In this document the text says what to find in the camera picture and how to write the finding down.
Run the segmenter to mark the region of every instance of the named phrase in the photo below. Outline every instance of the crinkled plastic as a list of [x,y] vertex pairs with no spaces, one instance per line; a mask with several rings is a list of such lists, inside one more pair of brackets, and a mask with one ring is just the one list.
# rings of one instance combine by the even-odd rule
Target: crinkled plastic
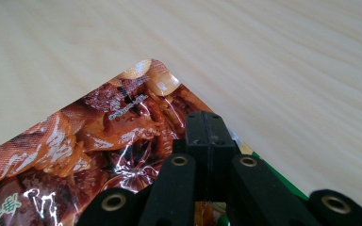
[[[75,225],[101,191],[150,185],[185,118],[210,109],[148,59],[0,146],[0,225]],[[196,203],[195,224],[221,212]]]

